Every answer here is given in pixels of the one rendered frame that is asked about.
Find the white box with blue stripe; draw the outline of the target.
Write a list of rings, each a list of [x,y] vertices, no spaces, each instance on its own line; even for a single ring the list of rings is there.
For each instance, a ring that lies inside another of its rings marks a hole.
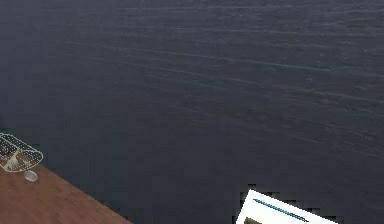
[[[338,224],[255,190],[249,190],[235,224]]]

